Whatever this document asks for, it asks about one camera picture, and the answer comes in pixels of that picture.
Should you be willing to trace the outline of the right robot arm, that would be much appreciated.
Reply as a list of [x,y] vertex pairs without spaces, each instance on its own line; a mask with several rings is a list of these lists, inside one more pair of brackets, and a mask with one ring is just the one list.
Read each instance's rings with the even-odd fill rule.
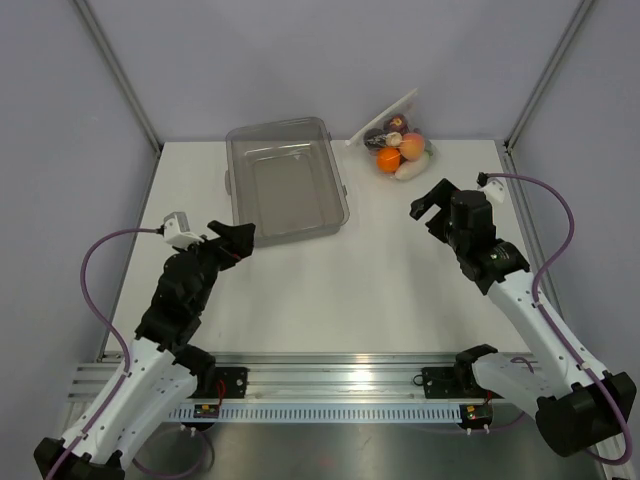
[[448,245],[463,275],[511,322],[543,374],[525,373],[494,347],[484,344],[459,353],[454,384],[466,396],[491,392],[534,419],[547,445],[559,456],[588,452],[620,435],[626,463],[633,451],[628,419],[637,394],[630,376],[613,374],[577,339],[540,289],[542,274],[532,272],[518,248],[501,238],[486,188],[494,174],[481,173],[475,190],[461,190],[448,179],[414,200],[410,215],[427,221],[428,232]]

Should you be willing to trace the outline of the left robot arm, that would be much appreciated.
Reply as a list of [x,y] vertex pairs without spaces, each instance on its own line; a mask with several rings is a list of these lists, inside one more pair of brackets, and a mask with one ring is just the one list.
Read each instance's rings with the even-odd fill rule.
[[253,254],[256,226],[213,220],[207,227],[213,238],[193,233],[185,214],[173,212],[152,229],[174,252],[133,339],[106,325],[122,348],[122,363],[60,438],[38,444],[34,459],[43,478],[124,478],[171,411],[218,387],[215,357],[190,340],[219,274]]

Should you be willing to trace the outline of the clear zip top bag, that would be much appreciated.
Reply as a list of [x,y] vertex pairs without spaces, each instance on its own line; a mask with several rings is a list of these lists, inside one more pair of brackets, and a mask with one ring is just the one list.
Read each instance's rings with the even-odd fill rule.
[[349,140],[347,149],[365,159],[380,175],[408,182],[421,175],[435,155],[422,129],[417,89],[379,113]]

